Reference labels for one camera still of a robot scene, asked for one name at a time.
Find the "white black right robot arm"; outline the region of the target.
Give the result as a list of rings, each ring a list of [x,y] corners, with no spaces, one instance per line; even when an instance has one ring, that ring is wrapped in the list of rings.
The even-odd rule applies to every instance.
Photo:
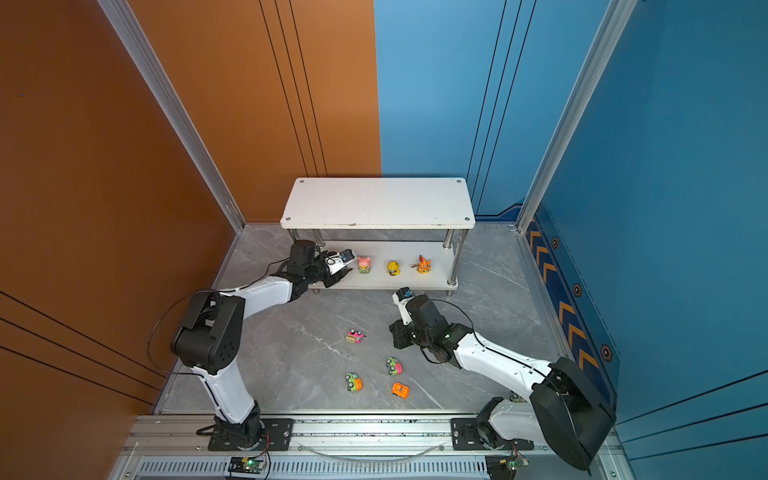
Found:
[[[389,326],[393,346],[419,348],[431,364],[448,364],[507,388],[530,404],[536,424],[526,427],[511,411],[512,401],[494,397],[475,418],[486,447],[499,449],[531,433],[565,463],[587,471],[616,422],[615,409],[576,362],[555,362],[509,350],[476,332],[450,323],[436,302],[408,287],[395,291],[400,318]]]

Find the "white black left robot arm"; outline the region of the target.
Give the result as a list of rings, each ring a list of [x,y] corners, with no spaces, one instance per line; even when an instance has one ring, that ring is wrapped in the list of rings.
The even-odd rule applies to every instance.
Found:
[[[191,295],[171,352],[198,377],[212,401],[214,449],[218,443],[250,450],[266,440],[260,407],[249,393],[237,364],[244,320],[259,312],[300,298],[309,287],[330,287],[352,271],[352,250],[322,250],[309,240],[297,240],[277,269],[244,286],[200,290]]]

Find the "pink green toy figure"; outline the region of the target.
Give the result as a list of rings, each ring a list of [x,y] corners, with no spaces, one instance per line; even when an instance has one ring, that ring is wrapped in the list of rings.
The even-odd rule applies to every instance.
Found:
[[[371,271],[371,258],[369,256],[358,257],[357,270],[359,274],[362,274],[362,275],[369,274]]]

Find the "yellow toy figure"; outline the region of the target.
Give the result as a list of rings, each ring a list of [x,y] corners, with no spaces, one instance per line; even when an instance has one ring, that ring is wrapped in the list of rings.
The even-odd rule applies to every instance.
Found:
[[[387,264],[387,273],[392,277],[399,276],[401,273],[399,263],[395,260],[389,261]]]

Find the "orange dragon toy figure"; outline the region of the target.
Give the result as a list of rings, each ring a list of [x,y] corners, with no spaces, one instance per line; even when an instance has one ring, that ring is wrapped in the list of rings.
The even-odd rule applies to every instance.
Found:
[[[420,255],[418,262],[412,265],[412,268],[419,274],[428,274],[431,271],[431,261]]]

